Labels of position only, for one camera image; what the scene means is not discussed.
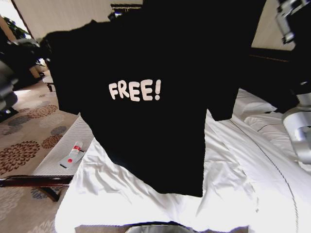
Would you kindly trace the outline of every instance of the wooden bench frame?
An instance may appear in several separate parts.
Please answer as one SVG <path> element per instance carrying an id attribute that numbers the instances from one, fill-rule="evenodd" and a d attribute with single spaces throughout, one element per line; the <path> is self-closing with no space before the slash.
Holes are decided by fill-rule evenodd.
<path id="1" fill-rule="evenodd" d="M 51 187 L 69 186 L 71 176 L 27 176 L 16 175 L 0 178 L 0 187 L 35 187 L 47 195 L 52 201 L 58 201 L 60 193 L 56 193 Z"/>

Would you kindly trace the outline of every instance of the floor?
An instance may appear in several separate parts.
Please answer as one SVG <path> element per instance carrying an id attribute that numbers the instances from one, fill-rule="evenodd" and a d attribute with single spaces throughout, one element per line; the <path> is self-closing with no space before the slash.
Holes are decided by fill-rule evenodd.
<path id="1" fill-rule="evenodd" d="M 42 82 L 16 92 L 18 114 L 0 123 L 0 178 L 31 175 L 77 118 L 58 109 L 55 92 Z M 0 232 L 54 233 L 54 217 L 61 199 L 52 202 L 31 187 L 0 188 Z M 124 233 L 129 226 L 80 226 L 77 233 Z M 232 233 L 244 233 L 235 230 Z"/>

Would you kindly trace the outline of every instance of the black t-shirt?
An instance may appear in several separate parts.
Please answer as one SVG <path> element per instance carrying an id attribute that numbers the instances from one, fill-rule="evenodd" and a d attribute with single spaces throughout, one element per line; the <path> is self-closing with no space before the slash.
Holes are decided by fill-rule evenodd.
<path id="1" fill-rule="evenodd" d="M 185 18 L 185 8 L 172 13 L 155 2 L 112 22 L 50 33 L 41 46 L 60 110 L 81 112 L 114 163 L 159 193 L 201 197 L 206 111 L 231 118 L 260 14 L 251 35 L 239 39 L 245 28 L 235 24 L 228 40 L 227 21 Z M 225 12 L 219 20 L 234 16 Z"/>

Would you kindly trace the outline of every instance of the wall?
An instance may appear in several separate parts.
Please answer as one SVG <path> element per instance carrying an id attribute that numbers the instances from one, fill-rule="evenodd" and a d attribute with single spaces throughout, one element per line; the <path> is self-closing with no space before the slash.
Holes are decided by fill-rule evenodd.
<path id="1" fill-rule="evenodd" d="M 35 38 L 59 30 L 71 30 L 92 19 L 108 21 L 112 3 L 142 3 L 142 0 L 14 0 Z M 277 0 L 267 0 L 260 17 L 253 47 L 292 50 L 294 43 L 283 45 L 276 24 Z"/>
<path id="2" fill-rule="evenodd" d="M 283 45 L 283 35 L 276 23 L 277 7 L 277 0 L 266 0 L 252 47 L 276 50 L 292 50 L 295 47 L 294 42 Z"/>
<path id="3" fill-rule="evenodd" d="M 110 4 L 142 4 L 142 0 L 14 0 L 34 38 L 108 21 Z"/>

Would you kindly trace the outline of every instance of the wrinkled sheet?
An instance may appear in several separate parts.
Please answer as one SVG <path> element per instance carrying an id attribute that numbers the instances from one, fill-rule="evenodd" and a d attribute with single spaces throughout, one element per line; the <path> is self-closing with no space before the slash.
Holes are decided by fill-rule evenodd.
<path id="1" fill-rule="evenodd" d="M 157 193 L 112 163 L 94 139 L 59 207 L 56 231 L 174 221 L 197 231 L 249 225 L 256 233 L 310 232 L 308 173 L 236 116 L 216 122 L 207 112 L 205 133 L 202 198 Z"/>
<path id="2" fill-rule="evenodd" d="M 205 133 L 202 198 L 156 192 L 125 168 L 112 163 L 94 139 L 57 212 L 57 232 L 74 232 L 79 225 L 152 221 L 174 221 L 197 231 L 227 232 L 247 226 L 257 209 L 254 189 L 237 159 L 208 126 L 208 119 Z M 152 166 L 153 159 L 156 158 L 142 166 Z"/>
<path id="3" fill-rule="evenodd" d="M 209 125 L 236 156 L 258 197 L 249 232 L 309 233 L 311 176 L 236 116 Z"/>

